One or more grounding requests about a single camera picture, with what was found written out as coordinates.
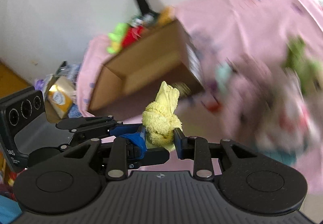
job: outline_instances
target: teal fabric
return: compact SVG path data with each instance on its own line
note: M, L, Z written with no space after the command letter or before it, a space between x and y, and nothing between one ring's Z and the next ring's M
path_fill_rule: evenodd
M19 217L21 213L17 202L0 196L0 223L9 224Z
M277 150L275 152L263 151L263 150L256 150L256 151L274 160L277 160L287 166L292 166L293 164L295 164L297 159L296 153L289 154L283 150Z
M226 95L227 93L227 82L230 79L232 72L233 70L227 62L218 65L215 69L215 79L222 95Z

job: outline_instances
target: circular pad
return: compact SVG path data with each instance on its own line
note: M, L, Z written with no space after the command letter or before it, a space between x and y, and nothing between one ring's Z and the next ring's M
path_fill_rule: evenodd
M284 185L284 179L275 172L256 171L248 175L247 183L255 190L272 192L279 190Z
M72 184L73 177L62 171L46 172L36 180L37 187L46 192L63 191Z
M17 201L38 214L78 210L95 199L100 190L99 175L82 159L57 156L22 172L14 184Z

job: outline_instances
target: pink blanket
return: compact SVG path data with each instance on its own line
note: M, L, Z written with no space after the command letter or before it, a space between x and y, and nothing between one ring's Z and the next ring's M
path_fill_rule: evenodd
M177 18L199 51L205 79L215 66L248 53L269 66L286 57L288 35L301 35L307 54L323 60L323 11L313 0L189 0ZM323 192L323 146L301 156L294 166L310 193Z
M217 63L234 61L244 52L268 65L280 63L286 57L289 34L301 35L309 45L308 54L323 59L323 11L313 0L189 0L177 7L176 16L197 46L206 80L214 79ZM83 116L92 116L87 112L88 102L102 64L111 57L106 52L108 45L107 36L98 36L84 57L77 83L77 104ZM217 118L203 107L182 102L177 112L185 134L200 135L214 143L223 136ZM124 122L141 122L141 117ZM323 192L322 156L323 147L318 147L295 165L306 177L310 193ZM220 174L216 162L214 167ZM145 170L192 168L192 161L181 161L172 152L166 164Z

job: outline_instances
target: cardboard box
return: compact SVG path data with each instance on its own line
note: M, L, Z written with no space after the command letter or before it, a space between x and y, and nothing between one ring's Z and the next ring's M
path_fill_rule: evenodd
M155 100L162 81L181 97L203 90L200 65L189 36L174 21L122 50L103 67L89 112L124 120L141 114Z

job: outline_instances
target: pink fabric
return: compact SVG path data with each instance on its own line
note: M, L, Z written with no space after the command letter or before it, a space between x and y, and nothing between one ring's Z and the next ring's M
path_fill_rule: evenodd
M76 82L77 105L82 116L93 116L87 111L88 104L102 65L113 56L106 50L109 45L110 40L106 35L97 36L90 41L84 55Z
M277 68L289 35L301 35L306 53L323 60L323 11L313 0L189 0L176 8L176 17L192 36L208 82L217 64L242 53ZM310 193L323 192L322 156L317 147L295 165Z
M247 54L232 64L236 73L227 82L228 92L223 99L220 122L223 137L238 139L243 124L250 129L259 123L260 116L255 113L265 108L266 100L271 100L273 79L267 65Z

